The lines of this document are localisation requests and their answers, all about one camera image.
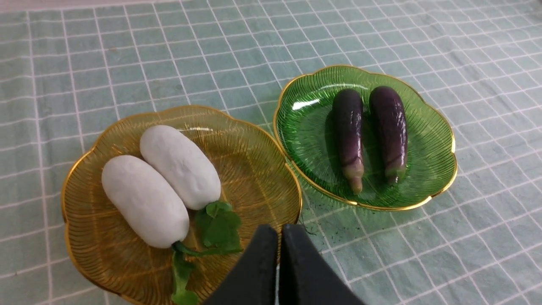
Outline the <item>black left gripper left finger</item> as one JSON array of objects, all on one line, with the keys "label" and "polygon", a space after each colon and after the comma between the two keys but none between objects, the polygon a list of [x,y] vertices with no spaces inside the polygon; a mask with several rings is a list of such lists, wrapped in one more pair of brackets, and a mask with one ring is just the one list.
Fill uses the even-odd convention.
[{"label": "black left gripper left finger", "polygon": [[259,225],[238,262],[205,305],[273,305],[276,293],[278,234]]}]

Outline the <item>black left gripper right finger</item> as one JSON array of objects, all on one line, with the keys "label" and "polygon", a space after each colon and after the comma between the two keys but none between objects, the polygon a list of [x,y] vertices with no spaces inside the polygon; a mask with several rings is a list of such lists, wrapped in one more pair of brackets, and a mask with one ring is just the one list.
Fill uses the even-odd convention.
[{"label": "black left gripper right finger", "polygon": [[279,258],[281,305],[363,305],[311,242],[304,226],[282,227]]}]

